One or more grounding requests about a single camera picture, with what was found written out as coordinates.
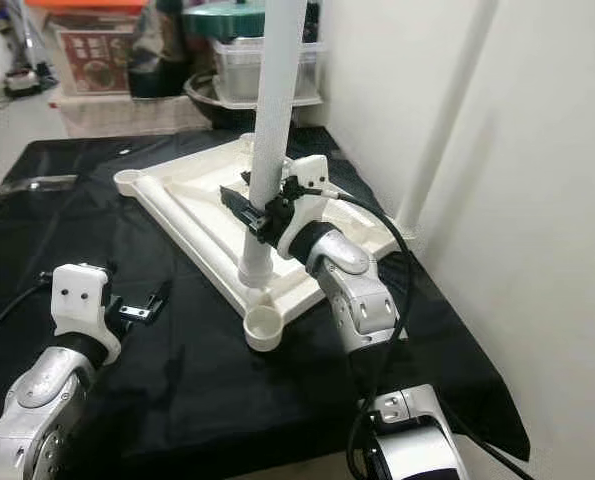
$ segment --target white pipe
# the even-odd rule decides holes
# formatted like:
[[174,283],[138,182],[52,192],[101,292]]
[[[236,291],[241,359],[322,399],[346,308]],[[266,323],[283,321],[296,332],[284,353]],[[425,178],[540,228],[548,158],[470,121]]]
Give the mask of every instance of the white pipe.
[[480,0],[479,2],[464,48],[460,52],[448,93],[441,104],[438,120],[431,132],[430,140],[421,160],[411,176],[415,182],[406,190],[395,217],[395,222],[405,235],[416,235],[421,211],[437,176],[441,159],[446,151],[475,67],[483,51],[497,6],[498,0]]
[[[279,192],[305,15],[306,0],[266,2],[249,194],[251,203],[260,210]],[[239,263],[241,282],[249,287],[261,288],[270,280],[272,270],[270,247],[260,244],[247,233],[244,254]]]
[[21,11],[21,24],[24,31],[24,46],[26,47],[27,60],[33,70],[37,70],[37,60],[35,59],[35,45],[33,36],[30,33],[28,10],[24,0],[19,0],[19,10]]

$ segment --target plastic storage box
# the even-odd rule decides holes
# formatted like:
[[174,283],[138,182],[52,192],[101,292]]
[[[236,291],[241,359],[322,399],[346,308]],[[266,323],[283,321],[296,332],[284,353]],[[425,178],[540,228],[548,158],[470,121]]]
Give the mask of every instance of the plastic storage box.
[[[254,108],[259,92],[263,37],[237,38],[231,44],[212,39],[218,75],[215,91],[227,108]],[[317,85],[317,65],[325,47],[321,42],[304,43],[295,84],[295,106],[321,103]]]
[[147,0],[26,0],[65,95],[128,93],[131,36]]

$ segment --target black rubber joint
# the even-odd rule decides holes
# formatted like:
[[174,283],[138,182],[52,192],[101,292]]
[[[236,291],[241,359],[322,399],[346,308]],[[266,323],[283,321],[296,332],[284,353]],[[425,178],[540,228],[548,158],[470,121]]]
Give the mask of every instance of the black rubber joint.
[[64,347],[81,353],[92,364],[95,370],[104,363],[108,350],[93,337],[78,332],[68,332],[55,337],[53,346]]
[[332,223],[313,221],[302,228],[293,243],[288,248],[288,253],[299,260],[303,265],[308,261],[308,255],[315,243],[331,230],[338,230]]

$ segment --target black cable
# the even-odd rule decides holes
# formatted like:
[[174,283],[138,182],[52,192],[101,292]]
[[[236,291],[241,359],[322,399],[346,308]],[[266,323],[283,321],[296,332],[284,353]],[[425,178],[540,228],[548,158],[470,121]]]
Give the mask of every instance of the black cable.
[[[41,92],[45,92],[46,90],[50,90],[53,87],[56,87],[57,85],[59,85],[59,80],[57,80],[53,75],[46,75],[46,76],[37,76],[37,80],[39,82],[39,89]],[[8,108],[8,106],[13,103],[14,101],[17,101],[19,99],[22,99],[25,97],[17,97],[17,98],[11,98],[11,97],[4,97],[4,98],[0,98],[0,112],[6,108]]]
[[442,409],[448,414],[449,417],[451,417],[453,419],[453,421],[461,429],[461,431],[464,433],[464,435],[466,435],[468,438],[470,438],[473,441],[473,443],[475,443],[479,448],[484,450],[488,455],[493,457],[495,460],[497,460],[499,463],[501,463],[504,467],[506,467],[508,470],[513,472],[519,478],[522,478],[523,480],[535,480],[534,477],[531,477],[530,475],[528,475],[528,473],[526,473],[520,467],[515,465],[513,462],[511,462],[509,459],[507,459],[504,455],[502,455],[497,450],[495,450],[493,447],[488,445],[481,438],[479,438],[479,436],[475,432],[473,432],[461,418],[459,418],[457,416],[457,414],[453,411],[453,409],[450,408],[448,403],[446,403],[441,397],[439,397],[439,395],[438,395],[438,398],[439,398],[439,403],[441,403]]
[[28,297],[30,297],[33,293],[38,292],[42,288],[44,288],[46,286],[49,286],[49,285],[50,285],[50,282],[49,281],[46,281],[46,280],[43,280],[42,279],[40,281],[40,283],[38,283],[36,285],[33,285],[28,290],[25,290],[24,292],[20,293],[0,313],[0,325],[3,323],[3,321],[6,319],[6,317],[8,317],[8,315],[10,315],[10,313],[13,310],[15,310],[15,308],[17,308],[24,300],[26,300]]
[[[322,190],[319,190],[319,189],[306,188],[306,189],[304,189],[304,193],[306,193],[307,195],[321,195],[323,192],[322,192]],[[367,478],[359,470],[359,468],[357,467],[357,464],[355,463],[355,443],[356,443],[357,435],[359,433],[359,429],[362,425],[362,422],[366,418],[366,415],[368,414],[368,410],[375,402],[375,398],[377,397],[377,392],[379,391],[379,386],[381,384],[381,378],[386,370],[386,367],[388,366],[390,356],[391,356],[395,346],[397,345],[397,341],[399,340],[399,335],[401,334],[402,330],[404,329],[406,319],[408,318],[408,314],[410,313],[410,307],[412,305],[412,297],[413,297],[413,292],[414,292],[414,289],[412,288],[413,287],[413,262],[412,262],[412,254],[408,250],[408,246],[406,245],[404,238],[401,236],[401,233],[399,232],[397,227],[395,225],[393,225],[393,223],[390,221],[390,219],[382,211],[373,207],[369,203],[363,202],[363,201],[361,201],[351,195],[347,195],[345,193],[338,194],[337,198],[339,200],[343,200],[345,202],[357,205],[357,206],[363,208],[364,210],[369,211],[375,217],[377,217],[384,224],[384,226],[388,229],[388,231],[393,235],[393,237],[395,237],[397,245],[399,246],[399,249],[401,250],[401,252],[404,254],[405,262],[406,262],[405,273],[406,273],[406,278],[407,278],[407,281],[406,281],[407,292],[405,295],[404,305],[403,305],[401,311],[399,312],[399,318],[397,319],[397,321],[395,323],[395,328],[393,330],[393,333],[390,336],[390,338],[388,339],[388,344],[384,351],[384,355],[383,355],[381,361],[377,364],[376,371],[374,374],[375,381],[373,382],[373,385],[372,385],[368,395],[364,399],[364,403],[362,404],[357,416],[355,417],[355,419],[353,421],[353,424],[350,428],[350,433],[348,435],[348,442],[346,443],[346,463],[348,465],[348,470],[350,470],[350,473],[355,478],[355,480],[367,480]]]

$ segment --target white plastic stand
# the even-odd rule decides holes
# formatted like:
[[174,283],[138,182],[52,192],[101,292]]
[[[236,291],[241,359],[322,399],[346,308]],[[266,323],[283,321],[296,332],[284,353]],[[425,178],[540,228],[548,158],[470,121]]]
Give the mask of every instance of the white plastic stand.
[[[249,288],[238,278],[247,229],[222,205],[219,187],[248,196],[240,174],[251,168],[252,143],[248,134],[144,170],[124,170],[115,175],[115,183],[122,195],[135,197],[144,206],[239,315],[265,305],[286,325],[324,295],[303,265],[280,258],[274,250],[272,277],[265,288]],[[377,258],[396,249],[379,220],[359,208],[330,201],[323,217]]]

